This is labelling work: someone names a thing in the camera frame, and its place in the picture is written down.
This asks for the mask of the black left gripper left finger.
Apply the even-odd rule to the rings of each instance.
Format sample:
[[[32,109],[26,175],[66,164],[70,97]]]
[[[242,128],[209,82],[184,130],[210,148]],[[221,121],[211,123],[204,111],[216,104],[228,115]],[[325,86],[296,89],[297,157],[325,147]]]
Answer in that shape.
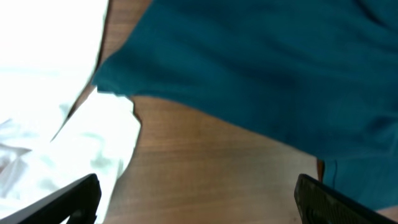
[[[96,174],[68,186],[1,220],[1,224],[94,224],[101,199]]]

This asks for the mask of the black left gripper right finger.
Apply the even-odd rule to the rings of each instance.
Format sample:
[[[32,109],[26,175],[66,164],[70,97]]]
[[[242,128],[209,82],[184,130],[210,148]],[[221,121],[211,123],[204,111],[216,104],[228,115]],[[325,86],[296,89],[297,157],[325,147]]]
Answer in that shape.
[[[300,174],[294,191],[302,224],[397,224],[307,174]]]

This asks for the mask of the teal blue polo shirt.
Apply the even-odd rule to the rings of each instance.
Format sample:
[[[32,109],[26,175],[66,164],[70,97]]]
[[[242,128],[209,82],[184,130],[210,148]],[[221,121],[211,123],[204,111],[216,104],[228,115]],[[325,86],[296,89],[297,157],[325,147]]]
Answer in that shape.
[[[288,144],[330,188],[397,205],[397,0],[155,0],[93,83]]]

